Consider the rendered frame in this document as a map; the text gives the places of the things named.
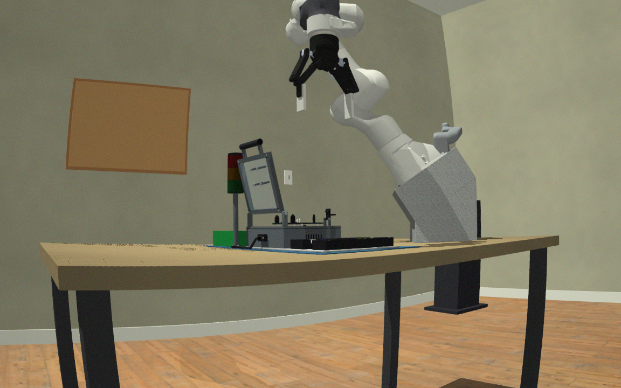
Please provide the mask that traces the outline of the green bin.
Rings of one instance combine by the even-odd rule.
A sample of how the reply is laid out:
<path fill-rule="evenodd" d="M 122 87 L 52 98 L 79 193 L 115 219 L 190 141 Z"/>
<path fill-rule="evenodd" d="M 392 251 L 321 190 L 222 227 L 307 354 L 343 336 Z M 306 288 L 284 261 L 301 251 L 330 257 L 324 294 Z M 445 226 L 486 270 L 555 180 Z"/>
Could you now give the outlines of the green bin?
<path fill-rule="evenodd" d="M 238 231 L 239 246 L 246 245 L 246 231 Z M 233 231 L 213 231 L 213 245 L 231 246 L 233 245 Z"/>

